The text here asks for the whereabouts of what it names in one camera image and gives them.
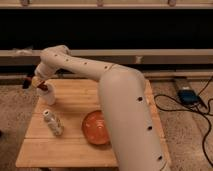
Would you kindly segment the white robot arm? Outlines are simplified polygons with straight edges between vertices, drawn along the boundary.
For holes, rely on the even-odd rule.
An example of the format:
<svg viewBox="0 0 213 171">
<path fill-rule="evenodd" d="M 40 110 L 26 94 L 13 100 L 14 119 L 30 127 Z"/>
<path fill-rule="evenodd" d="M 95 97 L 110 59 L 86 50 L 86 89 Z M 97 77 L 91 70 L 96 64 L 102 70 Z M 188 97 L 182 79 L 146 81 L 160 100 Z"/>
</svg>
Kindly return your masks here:
<svg viewBox="0 0 213 171">
<path fill-rule="evenodd" d="M 35 69 L 39 86 L 57 70 L 81 74 L 98 83 L 104 115 L 119 171 L 171 171 L 153 125 L 143 74 L 115 63 L 73 57 L 65 45 L 45 48 Z"/>
</svg>

